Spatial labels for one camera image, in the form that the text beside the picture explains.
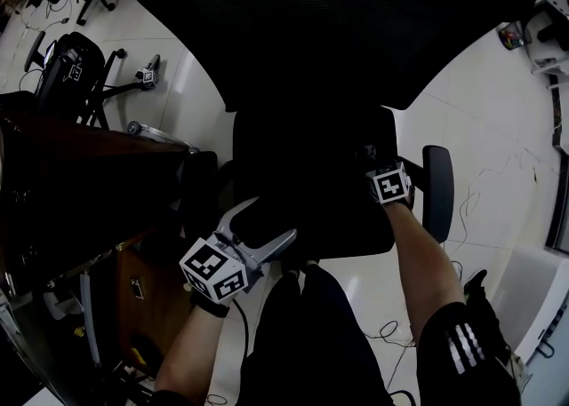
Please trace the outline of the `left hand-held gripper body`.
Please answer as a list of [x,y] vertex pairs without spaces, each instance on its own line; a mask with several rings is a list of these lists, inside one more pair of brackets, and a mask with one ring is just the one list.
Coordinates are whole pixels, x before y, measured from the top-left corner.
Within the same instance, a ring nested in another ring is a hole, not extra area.
[[187,283],[215,304],[248,293],[263,276],[265,246],[253,248],[229,230],[198,237],[180,260]]

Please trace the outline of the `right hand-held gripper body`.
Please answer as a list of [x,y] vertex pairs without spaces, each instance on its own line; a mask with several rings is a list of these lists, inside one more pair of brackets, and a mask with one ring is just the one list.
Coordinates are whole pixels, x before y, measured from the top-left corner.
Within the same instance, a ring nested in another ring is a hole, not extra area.
[[364,145],[356,151],[370,195],[376,203],[401,203],[413,207],[414,186],[405,170],[403,159],[397,155],[383,155],[375,145]]

